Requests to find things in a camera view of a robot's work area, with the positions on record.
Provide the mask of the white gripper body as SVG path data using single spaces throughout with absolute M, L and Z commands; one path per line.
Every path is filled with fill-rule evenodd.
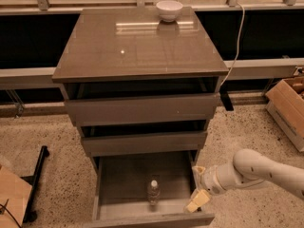
M 218 196 L 226 192 L 226 190 L 219 183 L 216 165 L 209 167 L 204 171 L 202 177 L 200 178 L 200 182 L 202 187 L 213 196 Z

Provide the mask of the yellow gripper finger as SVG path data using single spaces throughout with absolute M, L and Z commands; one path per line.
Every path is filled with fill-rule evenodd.
M 193 166 L 192 167 L 193 171 L 193 176 L 194 176 L 194 181 L 196 184 L 196 187 L 198 189 L 204 189 L 205 184 L 204 184 L 204 172 L 205 168 L 203 166 Z
M 210 199 L 211 196 L 206 190 L 196 189 L 191 195 L 189 202 L 185 205 L 185 211 L 193 213 L 206 204 Z

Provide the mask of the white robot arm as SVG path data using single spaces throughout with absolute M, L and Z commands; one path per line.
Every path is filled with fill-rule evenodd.
M 304 199 L 304 170 L 273 161 L 252 149 L 241 149 L 231 161 L 209 168 L 192 167 L 196 189 L 184 207 L 194 213 L 212 196 L 235 189 L 261 188 L 271 182 L 294 196 Z

